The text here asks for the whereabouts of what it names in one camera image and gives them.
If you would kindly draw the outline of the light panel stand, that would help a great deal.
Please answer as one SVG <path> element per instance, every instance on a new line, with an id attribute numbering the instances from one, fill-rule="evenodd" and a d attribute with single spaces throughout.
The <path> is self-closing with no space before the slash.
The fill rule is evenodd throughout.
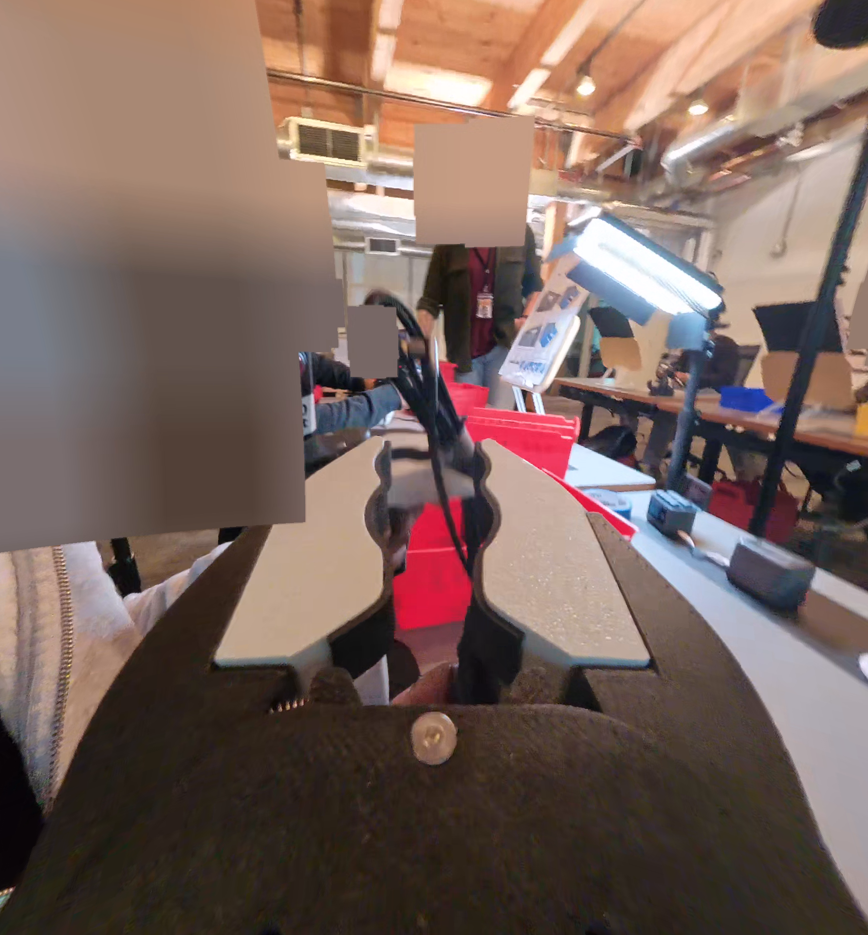
<path id="1" fill-rule="evenodd" d="M 720 304 L 717 310 L 708 312 L 707 323 L 704 325 L 704 331 L 699 344 L 686 352 L 688 354 L 688 369 L 686 373 L 683 405 L 677 416 L 676 432 L 673 439 L 668 474 L 665 481 L 666 489 L 677 494 L 679 494 L 683 488 L 684 478 L 686 476 L 686 464 L 690 453 L 694 430 L 697 426 L 697 395 L 700 390 L 704 369 L 713 354 L 714 341 L 712 335 L 717 330 L 724 312 L 725 306 L 723 303 Z"/>

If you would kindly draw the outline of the white air vent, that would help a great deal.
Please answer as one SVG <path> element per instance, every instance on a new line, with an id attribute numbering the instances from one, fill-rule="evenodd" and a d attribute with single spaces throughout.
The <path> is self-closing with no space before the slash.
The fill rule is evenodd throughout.
<path id="1" fill-rule="evenodd" d="M 293 116 L 282 122 L 278 135 L 287 157 L 294 161 L 359 169 L 368 164 L 367 133 L 362 126 Z"/>

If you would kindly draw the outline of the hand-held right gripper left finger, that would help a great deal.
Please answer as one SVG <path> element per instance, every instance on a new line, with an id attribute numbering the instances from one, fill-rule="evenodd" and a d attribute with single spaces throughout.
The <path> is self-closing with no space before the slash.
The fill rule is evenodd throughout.
<path id="1" fill-rule="evenodd" d="M 391 444 L 371 438 L 305 481 L 305 520 L 270 528 L 213 662 L 287 667 L 311 679 L 333 666 L 355 679 L 393 641 L 384 554 Z"/>

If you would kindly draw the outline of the black stand with round top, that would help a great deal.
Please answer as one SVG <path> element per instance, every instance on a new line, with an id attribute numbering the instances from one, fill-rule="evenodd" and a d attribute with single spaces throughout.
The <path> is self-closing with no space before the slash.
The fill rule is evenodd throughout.
<path id="1" fill-rule="evenodd" d="M 867 45 L 868 2 L 824 2 L 814 17 L 813 34 L 817 44 L 829 50 L 848 51 Z M 839 215 L 817 296 L 798 345 L 788 394 L 778 420 L 778 431 L 767 458 L 760 499 L 750 523 L 749 532 L 761 539 L 765 537 L 767 518 L 775 500 L 787 454 L 794 441 L 794 430 L 811 383 L 816 358 L 823 347 L 825 324 L 828 314 L 834 310 L 837 286 L 847 264 L 867 197 L 868 125 Z"/>

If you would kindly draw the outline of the instruction poster board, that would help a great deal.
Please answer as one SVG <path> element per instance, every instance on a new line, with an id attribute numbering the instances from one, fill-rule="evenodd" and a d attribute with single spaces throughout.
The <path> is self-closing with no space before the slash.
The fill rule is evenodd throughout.
<path id="1" fill-rule="evenodd" d="M 547 391 L 580 330 L 580 310 L 588 295 L 557 267 L 514 339 L 500 380 L 521 391 Z"/>

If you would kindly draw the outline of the silver ventilation duct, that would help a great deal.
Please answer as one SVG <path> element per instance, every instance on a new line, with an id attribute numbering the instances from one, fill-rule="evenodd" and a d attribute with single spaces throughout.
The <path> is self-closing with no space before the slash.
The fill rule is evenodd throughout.
<path id="1" fill-rule="evenodd" d="M 717 151 L 752 137 L 778 135 L 802 126 L 807 116 L 795 107 L 764 114 L 731 111 L 708 127 L 676 139 L 661 157 L 665 179 L 673 186 L 689 184 L 694 170 Z"/>

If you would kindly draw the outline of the led light panel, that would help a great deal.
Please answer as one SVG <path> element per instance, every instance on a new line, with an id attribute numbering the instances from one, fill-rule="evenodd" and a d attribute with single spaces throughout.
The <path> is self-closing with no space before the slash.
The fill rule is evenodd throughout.
<path id="1" fill-rule="evenodd" d="M 713 320 L 724 310 L 723 290 L 714 278 L 599 207 L 545 261 L 639 324 L 655 312 Z"/>

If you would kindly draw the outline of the red bag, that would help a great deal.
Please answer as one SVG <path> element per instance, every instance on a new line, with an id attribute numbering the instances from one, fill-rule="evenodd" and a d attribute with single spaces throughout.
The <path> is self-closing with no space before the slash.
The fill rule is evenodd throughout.
<path id="1" fill-rule="evenodd" d="M 748 531 L 761 489 L 762 482 L 758 479 L 742 482 L 720 478 L 711 487 L 708 511 L 720 520 Z M 786 544 L 797 525 L 799 513 L 800 502 L 780 483 L 765 525 L 765 538 L 778 545 Z"/>

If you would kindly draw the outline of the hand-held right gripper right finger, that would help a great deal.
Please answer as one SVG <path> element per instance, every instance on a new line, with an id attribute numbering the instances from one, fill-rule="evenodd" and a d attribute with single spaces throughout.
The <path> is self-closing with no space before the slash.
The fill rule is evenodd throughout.
<path id="1" fill-rule="evenodd" d="M 643 672 L 652 656 L 598 531 L 627 540 L 566 485 L 499 442 L 476 445 L 463 501 L 471 601 L 458 644 L 463 703 L 496 703 L 529 669 L 560 698 L 585 670 Z"/>

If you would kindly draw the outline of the grey box device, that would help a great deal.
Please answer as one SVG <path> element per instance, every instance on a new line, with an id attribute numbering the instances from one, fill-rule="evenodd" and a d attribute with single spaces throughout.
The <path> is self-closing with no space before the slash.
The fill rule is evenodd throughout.
<path id="1" fill-rule="evenodd" d="M 772 542 L 742 538 L 725 571 L 738 590 L 773 611 L 793 614 L 812 589 L 817 567 Z"/>

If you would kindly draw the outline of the dark grey battery pack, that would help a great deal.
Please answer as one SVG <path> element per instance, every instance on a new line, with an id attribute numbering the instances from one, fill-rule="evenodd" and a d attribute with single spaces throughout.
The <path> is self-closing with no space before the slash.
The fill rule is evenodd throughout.
<path id="1" fill-rule="evenodd" d="M 654 490 L 649 499 L 647 522 L 662 535 L 678 540 L 690 536 L 699 513 L 697 505 L 677 492 Z"/>

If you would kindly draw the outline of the wooden work table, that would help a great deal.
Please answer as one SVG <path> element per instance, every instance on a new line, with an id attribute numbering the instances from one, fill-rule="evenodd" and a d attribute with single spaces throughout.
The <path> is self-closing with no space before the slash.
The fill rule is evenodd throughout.
<path id="1" fill-rule="evenodd" d="M 683 405 L 683 393 L 673 396 L 652 395 L 647 390 L 633 390 L 611 379 L 557 378 L 554 389 L 562 397 L 579 401 L 591 407 L 601 406 L 614 411 L 618 407 L 637 410 L 640 415 L 652 411 L 666 411 L 678 415 Z M 697 395 L 697 426 L 699 438 L 709 436 L 749 436 L 761 447 L 775 438 L 778 416 L 728 411 L 720 406 L 718 393 L 702 392 Z M 794 430 L 794 444 L 803 444 L 825 450 L 839 451 L 854 457 L 868 459 L 868 438 L 852 433 L 853 420 L 848 415 L 809 415 Z"/>

